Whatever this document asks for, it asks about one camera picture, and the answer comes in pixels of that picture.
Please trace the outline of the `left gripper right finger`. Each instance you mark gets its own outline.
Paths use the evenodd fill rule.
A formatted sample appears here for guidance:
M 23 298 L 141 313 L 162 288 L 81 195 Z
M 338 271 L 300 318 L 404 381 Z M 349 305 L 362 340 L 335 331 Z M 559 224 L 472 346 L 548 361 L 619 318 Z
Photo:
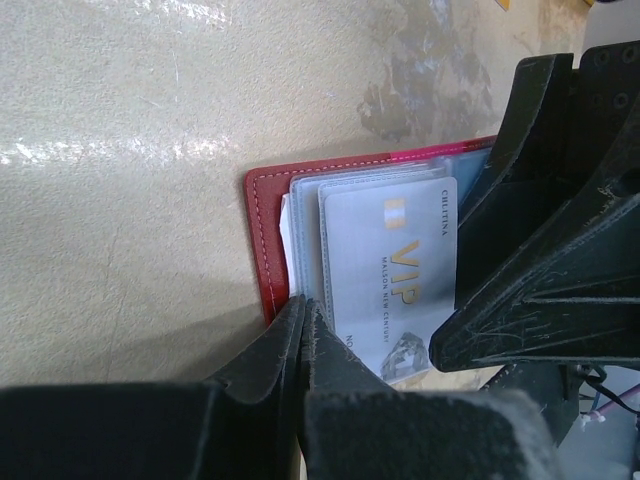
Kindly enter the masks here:
M 302 453 L 310 479 L 560 479 L 540 407 L 522 390 L 397 391 L 306 304 Z

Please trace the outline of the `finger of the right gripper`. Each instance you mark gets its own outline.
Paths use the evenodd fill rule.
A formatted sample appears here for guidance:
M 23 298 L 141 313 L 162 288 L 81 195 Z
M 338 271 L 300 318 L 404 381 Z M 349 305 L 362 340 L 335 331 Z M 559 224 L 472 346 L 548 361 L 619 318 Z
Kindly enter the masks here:
M 496 140 L 460 209 L 455 307 L 461 309 L 549 218 L 566 144 L 573 55 L 521 60 Z
M 639 366 L 639 107 L 591 178 L 429 347 L 440 371 L 521 362 Z

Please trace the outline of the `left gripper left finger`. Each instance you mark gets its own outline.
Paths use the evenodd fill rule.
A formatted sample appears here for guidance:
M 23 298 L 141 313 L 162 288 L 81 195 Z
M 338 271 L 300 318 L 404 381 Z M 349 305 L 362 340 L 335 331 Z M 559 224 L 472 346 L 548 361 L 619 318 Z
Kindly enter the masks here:
M 5 479 L 287 479 L 301 409 L 304 297 L 198 382 L 1 392 Z

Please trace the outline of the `silver VIP card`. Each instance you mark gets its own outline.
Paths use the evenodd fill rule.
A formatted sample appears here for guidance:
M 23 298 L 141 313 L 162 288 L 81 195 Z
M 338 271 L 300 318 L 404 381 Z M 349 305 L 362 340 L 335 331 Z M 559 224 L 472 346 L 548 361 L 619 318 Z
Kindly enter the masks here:
M 331 193 L 323 207 L 336 335 L 388 383 L 429 369 L 455 303 L 455 178 Z

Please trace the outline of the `red leather card holder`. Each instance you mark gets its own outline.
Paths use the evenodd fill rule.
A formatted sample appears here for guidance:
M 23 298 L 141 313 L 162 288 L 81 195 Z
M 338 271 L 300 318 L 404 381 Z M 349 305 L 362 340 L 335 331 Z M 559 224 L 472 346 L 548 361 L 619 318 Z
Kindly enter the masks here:
M 279 233 L 281 199 L 298 175 L 428 160 L 490 148 L 494 136 L 399 152 L 269 165 L 249 170 L 243 180 L 251 246 L 265 322 L 271 324 L 289 298 L 284 247 Z

